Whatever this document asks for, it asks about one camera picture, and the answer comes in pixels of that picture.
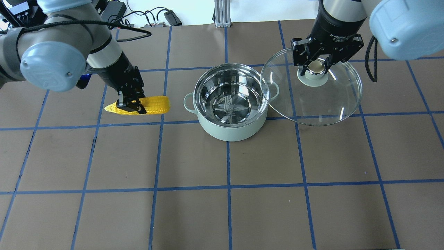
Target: metal post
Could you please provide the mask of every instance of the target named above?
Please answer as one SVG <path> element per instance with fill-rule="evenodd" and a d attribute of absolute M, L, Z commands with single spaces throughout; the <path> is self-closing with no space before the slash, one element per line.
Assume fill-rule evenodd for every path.
<path fill-rule="evenodd" d="M 217 28 L 231 27 L 230 0 L 214 0 L 214 13 Z"/>

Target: power adapter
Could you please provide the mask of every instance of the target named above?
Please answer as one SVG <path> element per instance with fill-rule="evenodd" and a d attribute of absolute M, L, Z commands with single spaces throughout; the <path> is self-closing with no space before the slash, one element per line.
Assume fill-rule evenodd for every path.
<path fill-rule="evenodd" d="M 182 25 L 182 22 L 180 19 L 176 16 L 173 10 L 169 10 L 164 13 L 166 20 L 170 24 L 170 26 L 180 26 Z"/>

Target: pot handle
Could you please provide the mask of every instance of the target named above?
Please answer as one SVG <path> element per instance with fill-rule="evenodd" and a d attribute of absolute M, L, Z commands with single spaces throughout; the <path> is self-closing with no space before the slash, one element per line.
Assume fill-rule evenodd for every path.
<path fill-rule="evenodd" d="M 187 100 L 188 98 L 190 98 L 190 97 L 193 97 L 193 94 L 194 94 L 194 93 L 189 93 L 189 94 L 187 94 L 187 95 L 185 96 L 185 98 L 183 99 L 183 106 L 185 107 L 186 110 L 188 110 L 188 112 L 197 115 L 197 111 L 196 111 L 195 109 L 189 109 L 189 108 L 186 106 L 186 100 Z"/>
<path fill-rule="evenodd" d="M 270 98 L 270 101 L 274 101 L 279 96 L 279 86 L 275 82 L 272 82 L 270 85 L 273 85 L 276 88 L 276 94 L 274 97 Z"/>

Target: light blue joint cover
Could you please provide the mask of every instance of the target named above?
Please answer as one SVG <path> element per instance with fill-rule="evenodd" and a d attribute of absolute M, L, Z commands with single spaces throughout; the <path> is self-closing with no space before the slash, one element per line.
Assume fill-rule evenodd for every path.
<path fill-rule="evenodd" d="M 444 0 L 383 0 L 369 24 L 384 53 L 395 60 L 444 49 Z"/>
<path fill-rule="evenodd" d="M 91 3 L 91 0 L 37 0 L 43 13 L 53 13 Z"/>
<path fill-rule="evenodd" d="M 62 92 L 77 84 L 85 70 L 82 53 L 62 42 L 41 42 L 29 47 L 22 56 L 20 71 L 33 85 Z"/>

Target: transparent pot lid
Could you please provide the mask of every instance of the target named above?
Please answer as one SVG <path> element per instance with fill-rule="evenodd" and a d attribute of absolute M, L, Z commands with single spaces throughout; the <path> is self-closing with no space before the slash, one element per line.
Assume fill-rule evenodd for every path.
<path fill-rule="evenodd" d="M 291 48 L 272 56 L 261 72 L 261 88 L 272 97 L 267 98 L 269 105 L 294 122 L 313 126 L 334 124 L 353 114 L 362 97 L 359 75 L 348 62 L 333 65 L 324 74 L 323 61 L 318 58 L 301 76 Z"/>

